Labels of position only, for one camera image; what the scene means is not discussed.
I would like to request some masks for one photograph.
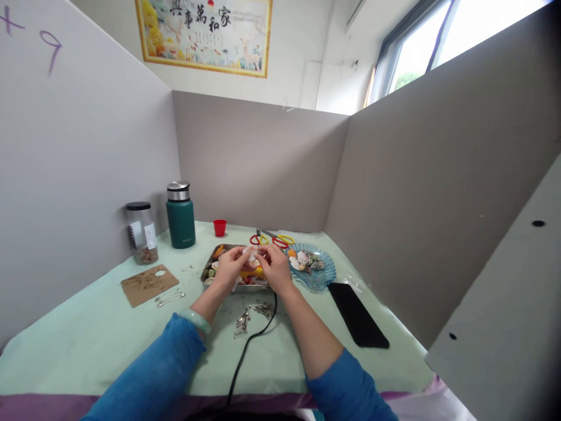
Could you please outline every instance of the metal tray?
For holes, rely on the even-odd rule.
[[[214,250],[212,251],[212,253],[210,253],[209,259],[206,261],[205,267],[203,267],[203,270],[200,273],[200,281],[203,284],[204,289],[209,287],[209,285],[205,284],[205,279],[204,279],[205,270],[207,268],[209,268],[211,263],[215,260],[213,258],[213,256],[216,253],[216,250],[218,250],[221,245],[222,244],[219,244],[218,246],[216,246],[214,248]],[[245,245],[243,245],[243,244],[224,244],[224,248],[226,250],[231,250],[235,247],[245,247]],[[271,287],[269,287],[268,285],[238,285],[236,287],[236,290],[234,291],[234,293],[241,292],[241,293],[247,294],[248,292],[258,292],[258,291],[271,291]]]

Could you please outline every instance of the power cord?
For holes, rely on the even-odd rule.
[[[221,413],[223,413],[226,409],[228,409],[228,407],[230,406],[230,402],[232,401],[232,396],[234,395],[234,387],[236,385],[236,380],[238,378],[238,374],[240,373],[240,368],[242,363],[244,362],[244,358],[245,358],[245,352],[247,351],[247,347],[250,344],[250,341],[253,338],[256,338],[258,336],[261,336],[262,334],[264,334],[266,332],[266,330],[269,328],[269,326],[271,325],[271,322],[273,321],[273,319],[275,318],[275,314],[276,314],[276,306],[277,306],[277,298],[276,298],[276,293],[275,293],[275,309],[273,310],[273,315],[271,316],[271,318],[269,319],[269,323],[267,323],[267,325],[265,326],[265,328],[263,330],[261,330],[260,332],[257,332],[256,334],[253,334],[250,336],[250,338],[247,340],[247,342],[245,343],[244,346],[244,351],[241,353],[241,357],[240,357],[240,361],[238,362],[238,366],[236,367],[236,371],[234,371],[234,377],[232,379],[232,383],[230,385],[230,392],[228,393],[228,400],[226,400],[226,405],[224,408],[219,409],[219,410],[214,410],[214,411],[208,411],[206,413],[200,413],[197,414],[195,416],[192,416],[190,418],[187,418],[187,421],[196,421],[196,420],[200,420],[203,418],[208,418],[211,416],[217,416]]]

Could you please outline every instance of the black phone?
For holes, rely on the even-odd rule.
[[[387,338],[350,285],[330,284],[327,288],[329,288],[353,340],[359,347],[385,349],[390,347]]]

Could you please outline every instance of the red cup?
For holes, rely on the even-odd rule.
[[[226,221],[224,219],[217,219],[214,221],[214,235],[217,237],[224,237],[226,234]]]

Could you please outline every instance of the table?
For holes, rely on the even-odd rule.
[[[102,395],[119,374],[158,337],[173,312],[190,306],[202,293],[200,274],[218,244],[248,244],[255,229],[228,226],[227,235],[214,236],[211,223],[196,222],[196,244],[186,250],[171,247],[169,231],[158,237],[160,260],[140,267],[133,258],[53,309],[19,333],[0,357],[0,395]],[[304,297],[341,343],[372,375],[380,392],[421,392],[433,373],[424,362],[426,351],[388,308],[376,299],[343,252],[325,233],[280,232],[298,243],[325,250],[337,267],[337,280],[357,279],[360,299],[390,342],[390,349],[359,348],[333,301],[312,293],[297,282]],[[179,280],[186,297],[157,308],[150,300],[131,308],[120,282],[153,266],[164,264]],[[220,309],[207,352],[201,358],[188,395],[227,395],[246,339],[266,325],[254,313],[249,334],[234,340],[236,319],[257,299],[273,302],[272,292],[231,294]],[[269,332],[254,339],[236,382],[235,394],[286,394],[307,391],[304,368],[286,309],[279,301]]]

